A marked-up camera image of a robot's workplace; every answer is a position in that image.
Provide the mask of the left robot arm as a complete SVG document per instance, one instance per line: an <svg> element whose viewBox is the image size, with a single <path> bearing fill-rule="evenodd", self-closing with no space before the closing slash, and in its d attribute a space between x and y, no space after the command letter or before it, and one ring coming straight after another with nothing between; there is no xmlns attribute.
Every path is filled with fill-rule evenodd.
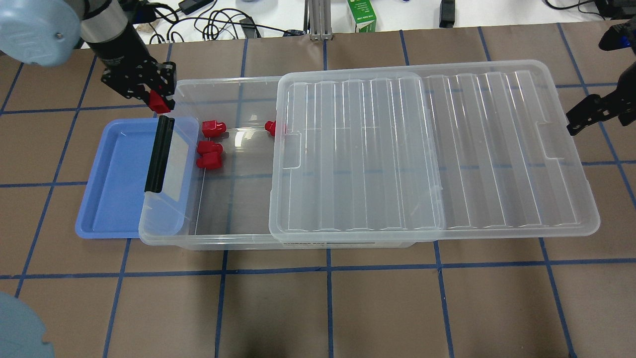
<svg viewBox="0 0 636 358"><path fill-rule="evenodd" d="M118 0L3 0L1 51L23 64L59 66L84 42L103 84L155 113L173 109L176 65L155 59Z"/></svg>

